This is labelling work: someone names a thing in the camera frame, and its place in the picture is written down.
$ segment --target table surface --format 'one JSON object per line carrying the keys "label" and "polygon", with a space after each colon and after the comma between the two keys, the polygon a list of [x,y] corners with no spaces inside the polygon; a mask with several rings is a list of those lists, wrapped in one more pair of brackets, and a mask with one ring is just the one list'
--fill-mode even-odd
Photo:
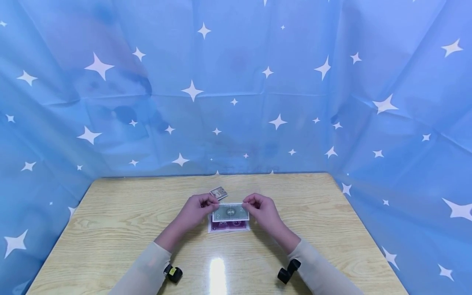
{"label": "table surface", "polygon": [[[95,181],[28,294],[107,294],[172,221],[187,198],[223,186],[223,202],[251,193],[274,199],[280,216],[365,294],[406,294],[328,174],[214,175]],[[298,275],[277,280],[287,258],[254,221],[251,231],[189,232],[173,255],[184,276],[159,294],[311,294]]]}

